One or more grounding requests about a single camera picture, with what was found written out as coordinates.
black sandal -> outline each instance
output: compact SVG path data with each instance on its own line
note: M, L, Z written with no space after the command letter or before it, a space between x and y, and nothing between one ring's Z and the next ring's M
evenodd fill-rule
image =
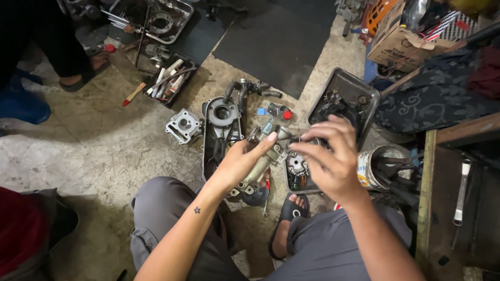
M100 54L100 51L97 53L94 53L93 55L90 55L89 58L96 56L98 54ZM69 92L69 93L74 93L74 92L80 90L81 88L83 88L94 77L96 77L97 75L99 75L103 71L105 71L108 67L110 67L110 65L111 65L111 61L109 60L109 57L108 57L108 60L106 61L106 63L101 65L98 69L94 70L94 68L92 68L92 65L90 66L90 68L84 69L80 73L81 79L78 82L71 84L71 85L66 85L66 84L61 83L61 81L59 81L59 85L61 86L61 88L64 91Z
M290 201L290 196L292 196L293 193L288 193L286 196L283 207L281 207L281 213L279 214L279 219L278 223L276 225L276 228L274 229L274 232L272 233L271 240L269 241L268 249L269 249L269 254L271 257L277 261L283 260L285 257L277 257L275 253L273 252L273 242L275 241L275 236L276 232L278 231L278 226L280 225L280 222L283 220L286 221L292 221L295 217L308 217L308 212L309 212L309 200L308 197L304 194L297 194L300 199L304 200L304 207L302 208L299 205L295 204L294 201Z

maroon cloth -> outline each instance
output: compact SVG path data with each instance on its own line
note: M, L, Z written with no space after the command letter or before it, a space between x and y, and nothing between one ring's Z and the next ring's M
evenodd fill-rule
M500 50L485 47L476 73L467 79L467 89L490 100L500 100Z
M0 277L34 256L49 229L44 211L31 195L0 186Z

dark floral fabric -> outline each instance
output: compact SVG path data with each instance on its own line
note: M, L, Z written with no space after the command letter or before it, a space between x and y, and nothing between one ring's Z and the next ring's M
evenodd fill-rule
M394 133L417 133L499 112L500 101L466 89L480 65L479 52L461 48L425 60L418 75L380 100L375 123Z

red cap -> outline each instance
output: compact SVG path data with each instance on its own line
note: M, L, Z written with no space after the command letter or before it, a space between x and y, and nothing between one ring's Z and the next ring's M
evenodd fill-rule
M117 51L117 48L113 44L104 45L104 50L110 54L114 54Z
M291 118L292 118L292 112L290 110L283 112L283 119L289 120Z

hand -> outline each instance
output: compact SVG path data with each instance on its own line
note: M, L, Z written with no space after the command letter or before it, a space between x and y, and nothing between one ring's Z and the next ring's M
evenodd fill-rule
M289 148L304 155L312 181L345 208L366 193L357 175L356 130L344 118L330 115L328 121L312 125L301 139L310 141L315 137L327 140L332 152L307 142L292 143Z
M278 134L272 132L250 151L250 144L246 139L237 141L206 184L210 185L212 190L218 189L221 195L225 196L250 174L257 160L274 146L277 138Z

